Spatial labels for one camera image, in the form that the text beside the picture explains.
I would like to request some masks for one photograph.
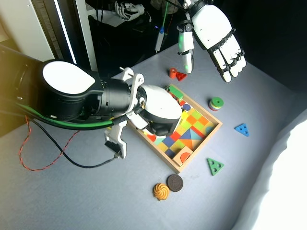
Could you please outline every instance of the white robotic hand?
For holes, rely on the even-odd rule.
[[[179,51],[184,57],[187,73],[193,69],[193,37],[203,49],[207,49],[221,76],[226,82],[246,65],[244,51],[240,48],[233,29],[225,14],[214,5],[205,2],[184,1],[184,7],[189,8],[189,20],[178,25]]]
[[[115,1],[115,12],[125,21],[132,21],[144,14],[145,8],[142,4],[133,5],[132,3]]]

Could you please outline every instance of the gray table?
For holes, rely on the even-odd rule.
[[[138,64],[145,82],[175,84],[208,109],[213,96],[224,99],[214,113],[220,130],[180,174],[184,187],[166,201],[152,195],[165,183],[170,168],[126,128],[127,158],[97,169],[81,169],[65,158],[42,172],[24,169],[17,156],[26,136],[22,126],[0,139],[0,228],[2,230],[228,230],[235,222],[277,133],[283,126],[293,93],[251,64],[236,79],[222,81],[207,52],[195,48],[195,70],[182,82],[167,76],[183,70],[177,46]],[[234,131],[246,123],[247,138]],[[44,125],[63,146],[73,131]],[[51,162],[58,150],[32,124],[24,161],[30,167]],[[96,164],[112,157],[103,130],[78,134],[66,151],[75,161]],[[206,158],[225,164],[211,176]]]

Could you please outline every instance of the wooden cube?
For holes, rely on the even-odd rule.
[[[187,153],[189,153],[189,154],[192,154],[193,151],[190,150],[188,146],[185,146],[185,147],[183,147],[182,150],[179,151],[179,153],[176,154],[176,156],[173,157],[173,161],[174,161],[179,167],[183,164],[182,161],[181,161],[181,159],[180,159],[181,154],[182,154],[182,153],[185,153],[185,152],[187,152]]]

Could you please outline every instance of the green round block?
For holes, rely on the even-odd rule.
[[[211,102],[214,107],[218,107],[218,108],[221,108],[224,105],[224,101],[220,97],[213,97],[211,99]]]

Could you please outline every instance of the blue triangle block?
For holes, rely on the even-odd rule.
[[[235,127],[235,130],[243,134],[244,136],[249,137],[248,127],[245,123],[239,125],[238,127]]]
[[[190,128],[180,137],[180,139],[191,140]]]
[[[191,129],[191,139],[192,140],[202,140],[202,138],[197,134],[195,133],[192,129]]]

